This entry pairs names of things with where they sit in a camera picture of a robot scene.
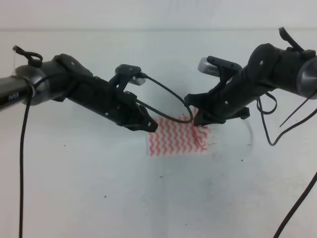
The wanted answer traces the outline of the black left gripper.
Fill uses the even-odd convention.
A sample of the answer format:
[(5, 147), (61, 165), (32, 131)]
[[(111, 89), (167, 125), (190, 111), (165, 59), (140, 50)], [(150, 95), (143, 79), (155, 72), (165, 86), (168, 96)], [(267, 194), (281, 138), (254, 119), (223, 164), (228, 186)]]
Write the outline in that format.
[(127, 77), (115, 73), (106, 81), (93, 76), (72, 56), (60, 54), (53, 59), (66, 70), (69, 80), (66, 90), (56, 101), (69, 99), (131, 131), (156, 131), (158, 123), (145, 107), (137, 104), (137, 96), (124, 92)]

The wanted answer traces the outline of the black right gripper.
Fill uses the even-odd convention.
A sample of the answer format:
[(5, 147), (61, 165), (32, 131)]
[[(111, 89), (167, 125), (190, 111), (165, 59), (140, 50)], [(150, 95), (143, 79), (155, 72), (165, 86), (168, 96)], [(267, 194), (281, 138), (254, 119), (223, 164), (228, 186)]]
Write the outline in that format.
[[(211, 106), (210, 114), (221, 120), (247, 119), (250, 116), (247, 105), (263, 94), (263, 87), (248, 73), (248, 68), (244, 67), (213, 96), (209, 93), (188, 94), (184, 101), (188, 106), (194, 106), (198, 109), (208, 109)], [(193, 123), (194, 126), (206, 126), (213, 124), (213, 119), (208, 113), (198, 110)]]

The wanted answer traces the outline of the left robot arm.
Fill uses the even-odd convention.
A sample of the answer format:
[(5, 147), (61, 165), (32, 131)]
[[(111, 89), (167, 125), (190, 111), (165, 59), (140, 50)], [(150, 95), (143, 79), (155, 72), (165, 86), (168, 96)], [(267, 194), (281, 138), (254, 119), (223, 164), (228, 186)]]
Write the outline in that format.
[(49, 100), (69, 99), (131, 131), (156, 131), (158, 124), (137, 102), (137, 96), (124, 90), (134, 78), (141, 76), (139, 67), (123, 64), (106, 81), (94, 76), (70, 55), (60, 54), (44, 62), (38, 53), (18, 46), (13, 50), (28, 63), (17, 67), (11, 76), (1, 78), (1, 109), (17, 103), (35, 106)]

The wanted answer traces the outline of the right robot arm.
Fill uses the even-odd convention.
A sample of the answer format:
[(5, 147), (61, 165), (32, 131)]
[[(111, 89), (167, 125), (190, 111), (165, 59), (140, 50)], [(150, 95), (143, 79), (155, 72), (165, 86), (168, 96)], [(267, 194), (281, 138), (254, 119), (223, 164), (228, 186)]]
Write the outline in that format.
[(218, 77), (220, 82), (207, 93), (185, 97), (185, 102), (198, 110), (194, 126), (246, 119), (250, 115), (247, 106), (275, 89), (316, 99), (316, 51), (304, 50), (283, 27), (279, 28), (279, 34), (290, 47), (282, 50), (269, 43), (261, 44), (245, 67), (212, 56), (201, 59), (199, 72)]

